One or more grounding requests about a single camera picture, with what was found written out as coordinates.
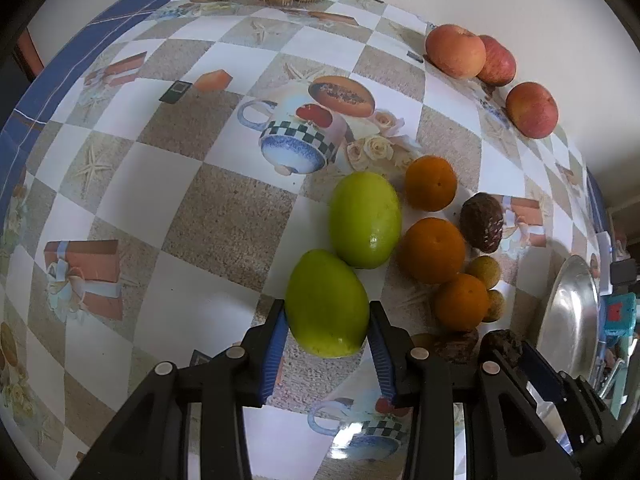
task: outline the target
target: green fruit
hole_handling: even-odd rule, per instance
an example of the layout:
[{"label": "green fruit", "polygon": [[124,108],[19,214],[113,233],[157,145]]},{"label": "green fruit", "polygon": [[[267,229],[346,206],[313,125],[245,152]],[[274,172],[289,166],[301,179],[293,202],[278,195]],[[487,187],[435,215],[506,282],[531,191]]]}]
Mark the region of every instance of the green fruit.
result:
[{"label": "green fruit", "polygon": [[502,314],[504,314],[504,306],[506,302],[504,301],[504,296],[499,290],[490,290],[489,291],[489,312],[486,314],[483,323],[493,323],[498,321]]},{"label": "green fruit", "polygon": [[402,213],[396,190],[369,171],[352,173],[335,187],[329,233],[338,256],[352,267],[374,269],[400,240]]},{"label": "green fruit", "polygon": [[500,281],[500,264],[491,256],[480,256],[468,264],[466,273],[475,276],[489,290]]},{"label": "green fruit", "polygon": [[352,355],[367,335],[367,293],[353,270],[328,251],[314,249],[300,258],[284,307],[293,337],[310,354]]}]

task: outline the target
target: table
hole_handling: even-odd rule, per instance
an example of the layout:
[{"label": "table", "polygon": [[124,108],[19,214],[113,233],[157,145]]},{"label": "table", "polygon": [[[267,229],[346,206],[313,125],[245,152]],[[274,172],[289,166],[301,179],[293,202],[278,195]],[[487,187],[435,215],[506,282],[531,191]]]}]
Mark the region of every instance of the table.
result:
[{"label": "table", "polygon": [[[502,110],[508,88],[424,62],[431,23],[378,0],[311,13],[207,0],[114,7],[47,67],[0,136],[12,148],[0,312],[15,341],[0,416],[41,478],[68,478],[158,361],[186,366],[263,322],[299,257],[331,249],[328,199],[351,171],[377,171],[401,191],[413,158],[444,156],[459,186],[434,216],[454,223],[476,192],[500,198],[510,237],[494,256],[507,308],[481,335],[525,333],[570,253],[598,265],[570,137],[558,126],[526,139]],[[322,156],[260,148],[260,131],[283,117],[304,136],[310,123],[289,104],[321,76],[361,83],[373,118],[333,113],[306,141]],[[291,173],[305,164],[321,169]],[[404,229],[424,216],[402,208]],[[431,289],[393,257],[357,274],[391,323],[439,332]],[[111,283],[96,289],[92,278]],[[291,336],[273,397],[245,417],[254,478],[274,480],[394,479],[410,426],[381,403],[366,346],[321,360]]]}]

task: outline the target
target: white wall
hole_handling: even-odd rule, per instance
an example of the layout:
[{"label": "white wall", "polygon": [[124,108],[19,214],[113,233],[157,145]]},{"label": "white wall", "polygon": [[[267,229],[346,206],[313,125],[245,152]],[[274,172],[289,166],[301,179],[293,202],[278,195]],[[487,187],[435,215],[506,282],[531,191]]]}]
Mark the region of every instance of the white wall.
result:
[{"label": "white wall", "polygon": [[[115,1],[48,0],[29,27],[43,60]],[[519,80],[552,92],[605,196],[640,187],[640,52],[603,0],[385,1],[495,36],[516,56]]]}]

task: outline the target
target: red apple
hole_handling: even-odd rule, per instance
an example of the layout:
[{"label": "red apple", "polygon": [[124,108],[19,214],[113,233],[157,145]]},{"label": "red apple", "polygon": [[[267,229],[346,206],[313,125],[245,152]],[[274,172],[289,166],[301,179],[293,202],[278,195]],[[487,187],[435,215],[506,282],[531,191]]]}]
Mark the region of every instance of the red apple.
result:
[{"label": "red apple", "polygon": [[429,60],[456,79],[478,75],[486,60],[484,43],[474,33],[457,25],[434,28],[425,42]]},{"label": "red apple", "polygon": [[492,86],[508,85],[516,77],[516,60],[513,54],[491,36],[479,36],[486,50],[486,61],[478,79]]},{"label": "red apple", "polygon": [[541,84],[520,83],[507,95],[507,115],[524,136],[543,139],[558,124],[558,105]]}]

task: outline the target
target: metal plate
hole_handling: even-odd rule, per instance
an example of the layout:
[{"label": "metal plate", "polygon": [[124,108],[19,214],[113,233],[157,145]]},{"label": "metal plate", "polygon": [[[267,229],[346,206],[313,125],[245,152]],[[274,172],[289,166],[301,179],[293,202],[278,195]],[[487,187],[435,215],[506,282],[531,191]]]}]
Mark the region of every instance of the metal plate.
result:
[{"label": "metal plate", "polygon": [[569,256],[562,265],[535,341],[554,370],[590,378],[598,345],[598,291],[580,256]]}]

